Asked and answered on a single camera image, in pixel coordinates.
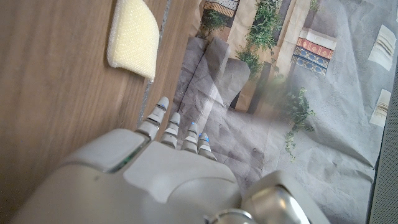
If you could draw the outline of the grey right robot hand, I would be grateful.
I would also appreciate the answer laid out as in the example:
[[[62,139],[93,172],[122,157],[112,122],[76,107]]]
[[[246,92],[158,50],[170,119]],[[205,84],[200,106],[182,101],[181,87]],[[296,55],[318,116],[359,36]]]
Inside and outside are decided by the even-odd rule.
[[[303,187],[280,170],[242,193],[192,123],[180,115],[155,136],[162,97],[135,130],[115,129],[70,154],[15,214],[13,223],[327,223]]]

